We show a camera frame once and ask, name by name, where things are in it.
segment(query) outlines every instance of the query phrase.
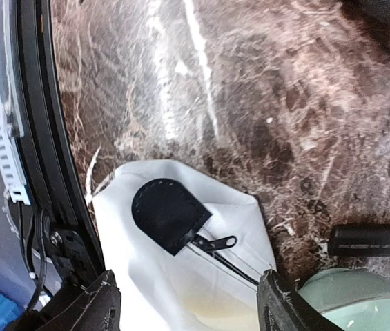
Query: brown marble surface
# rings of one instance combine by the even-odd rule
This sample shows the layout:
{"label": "brown marble surface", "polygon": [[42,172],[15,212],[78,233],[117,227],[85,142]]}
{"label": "brown marble surface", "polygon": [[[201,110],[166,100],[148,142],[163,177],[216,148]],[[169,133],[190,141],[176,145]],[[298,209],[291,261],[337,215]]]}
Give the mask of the brown marble surface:
{"label": "brown marble surface", "polygon": [[390,223],[389,26],[334,0],[52,0],[52,15],[88,196],[126,161],[177,159],[260,200],[291,281],[390,277],[390,259],[326,253],[334,224]]}

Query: white fabric pouch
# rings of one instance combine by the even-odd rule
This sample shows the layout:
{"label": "white fabric pouch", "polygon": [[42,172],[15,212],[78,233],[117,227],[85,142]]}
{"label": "white fabric pouch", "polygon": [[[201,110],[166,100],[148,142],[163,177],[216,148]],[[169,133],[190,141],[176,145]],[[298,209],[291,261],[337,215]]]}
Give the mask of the white fabric pouch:
{"label": "white fabric pouch", "polygon": [[[133,216],[138,192],[157,179],[180,183],[211,214],[174,254]],[[154,160],[119,167],[93,206],[106,268],[121,290],[121,330],[259,330],[257,282],[275,259],[254,197],[183,163]]]}

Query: black handle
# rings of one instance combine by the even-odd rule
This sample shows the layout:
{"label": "black handle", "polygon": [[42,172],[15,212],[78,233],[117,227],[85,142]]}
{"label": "black handle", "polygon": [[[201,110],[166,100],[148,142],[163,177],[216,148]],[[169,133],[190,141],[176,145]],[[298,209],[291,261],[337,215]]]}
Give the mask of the black handle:
{"label": "black handle", "polygon": [[328,251],[341,257],[390,257],[390,224],[337,225]]}

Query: black zipper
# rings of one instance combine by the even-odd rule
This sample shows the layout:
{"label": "black zipper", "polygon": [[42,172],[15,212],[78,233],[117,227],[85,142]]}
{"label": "black zipper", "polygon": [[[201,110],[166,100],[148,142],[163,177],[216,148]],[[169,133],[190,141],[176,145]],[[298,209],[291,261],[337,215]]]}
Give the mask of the black zipper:
{"label": "black zipper", "polygon": [[258,281],[251,278],[245,272],[240,270],[237,266],[228,262],[227,259],[225,259],[221,254],[217,253],[218,250],[226,250],[236,245],[237,238],[235,236],[229,236],[218,240],[209,241],[203,236],[196,234],[191,243],[207,255],[213,257],[216,261],[220,262],[223,266],[227,267],[229,270],[233,271],[235,274],[248,281],[249,283],[252,283],[256,286],[259,285]]}

